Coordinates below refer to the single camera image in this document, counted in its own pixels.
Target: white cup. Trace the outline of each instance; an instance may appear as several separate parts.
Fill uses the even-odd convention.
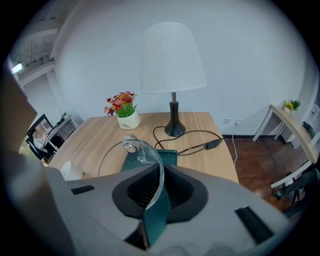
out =
[[[81,180],[84,177],[84,174],[70,161],[65,162],[61,174],[65,181]]]

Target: wooden floor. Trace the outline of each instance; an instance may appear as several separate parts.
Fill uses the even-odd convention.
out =
[[[232,140],[226,139],[226,144],[235,160]],[[273,138],[258,139],[256,142],[251,139],[235,139],[234,144],[238,155],[235,169],[239,183],[280,211],[289,207],[291,200],[277,200],[272,196],[270,185],[307,161],[301,146],[294,149],[291,144],[284,145]]]

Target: black lamp base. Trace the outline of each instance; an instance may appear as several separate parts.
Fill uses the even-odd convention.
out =
[[[179,102],[170,102],[170,111],[170,122],[164,128],[164,131],[172,137],[181,136],[186,132],[186,127],[179,120]]]

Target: wooden table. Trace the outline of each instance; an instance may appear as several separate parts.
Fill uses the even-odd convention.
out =
[[[141,123],[134,130],[123,130],[119,127],[117,117],[92,117],[82,123],[77,130],[63,143],[53,157],[49,166],[62,169],[66,161],[71,161],[85,173],[85,178],[110,175],[119,172],[114,168],[116,158],[125,158],[124,155],[111,154],[104,159],[106,152],[116,143],[121,142],[125,135],[134,134],[138,139],[156,144],[153,129],[165,126],[170,120],[170,113],[143,113],[139,114]],[[218,127],[208,112],[180,112],[180,121],[185,125],[186,131],[208,130],[222,137]],[[172,139],[164,128],[155,130],[158,140]],[[217,139],[207,132],[190,132],[174,141],[163,142],[168,150],[182,151],[205,142]],[[194,169],[206,174],[239,182],[233,160],[226,143],[223,141],[218,147],[211,150],[202,150],[198,153],[179,156],[178,166]]]
[[[292,114],[285,112],[281,107],[270,105],[270,109],[268,114],[266,115],[263,123],[261,124],[259,130],[256,132],[255,136],[253,137],[253,141],[255,142],[258,137],[262,134],[264,131],[266,125],[268,124],[272,114],[277,115],[282,123],[276,132],[274,139],[276,140],[278,136],[282,133],[284,128],[287,126],[290,131],[295,135],[295,137],[298,139],[300,145],[303,148],[303,151],[305,152],[308,161],[304,163],[299,169],[294,171],[292,174],[286,176],[285,178],[273,183],[271,185],[271,188],[277,187],[298,174],[302,173],[304,170],[306,170],[312,163],[315,164],[318,160],[319,151],[316,149],[314,145],[314,141],[311,139],[310,135],[307,133],[306,129],[302,126],[302,123],[295,120],[295,118],[292,116]]]

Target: white lampshade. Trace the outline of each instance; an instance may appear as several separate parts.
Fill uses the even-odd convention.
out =
[[[146,31],[141,63],[142,93],[174,93],[206,85],[196,41],[186,25],[164,22]]]

